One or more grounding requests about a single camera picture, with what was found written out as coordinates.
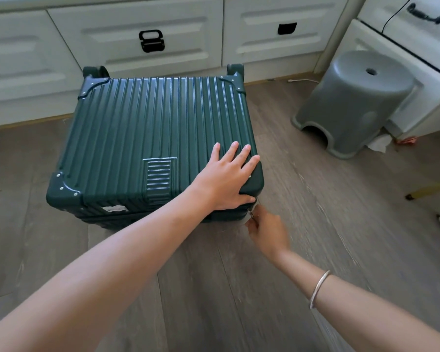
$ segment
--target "yellow pole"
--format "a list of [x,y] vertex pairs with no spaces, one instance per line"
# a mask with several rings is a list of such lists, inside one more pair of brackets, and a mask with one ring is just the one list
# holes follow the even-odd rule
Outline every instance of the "yellow pole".
[[425,188],[422,188],[422,189],[416,190],[412,193],[409,193],[406,195],[406,199],[414,200],[414,199],[421,198],[423,196],[434,194],[438,191],[440,191],[440,183],[426,186]]

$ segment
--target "suitcase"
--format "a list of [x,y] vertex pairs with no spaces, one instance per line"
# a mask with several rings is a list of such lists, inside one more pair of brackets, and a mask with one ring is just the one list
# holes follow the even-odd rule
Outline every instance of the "suitcase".
[[[112,79],[85,68],[71,129],[46,200],[87,223],[119,230],[182,193],[213,145],[233,141],[257,154],[242,65],[226,76]],[[241,188],[257,197],[261,163]],[[240,220],[253,204],[214,211],[205,221]]]

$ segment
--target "bracelet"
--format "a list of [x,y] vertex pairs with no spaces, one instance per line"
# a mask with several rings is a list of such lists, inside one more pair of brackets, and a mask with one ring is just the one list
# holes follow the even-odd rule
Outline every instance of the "bracelet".
[[319,280],[319,282],[316,284],[316,288],[314,288],[314,292],[311,295],[311,299],[310,299],[310,309],[314,308],[314,299],[316,298],[316,295],[319,291],[319,289],[321,288],[321,285],[323,284],[324,280],[328,277],[328,275],[331,274],[331,271],[328,270],[326,273],[323,274],[323,276],[321,277],[321,279]]

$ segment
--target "wooden floor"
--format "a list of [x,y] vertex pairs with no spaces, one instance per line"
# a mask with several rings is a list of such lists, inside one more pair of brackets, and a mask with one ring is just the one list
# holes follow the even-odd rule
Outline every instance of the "wooden floor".
[[[247,88],[265,187],[293,249],[440,331],[440,132],[386,154],[331,157],[290,124],[314,84]],[[47,205],[71,120],[0,131],[0,318],[110,233]],[[103,351],[346,351],[253,247],[241,222],[200,225],[123,314]]]

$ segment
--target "green suitcase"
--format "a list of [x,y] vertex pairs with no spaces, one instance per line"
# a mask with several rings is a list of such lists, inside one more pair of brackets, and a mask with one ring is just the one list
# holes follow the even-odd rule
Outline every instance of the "green suitcase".
[[[226,76],[111,79],[86,75],[72,127],[46,199],[87,223],[118,230],[182,193],[233,141],[257,154],[242,65]],[[257,197],[261,163],[241,188]],[[205,221],[240,220],[252,204],[211,213]]]

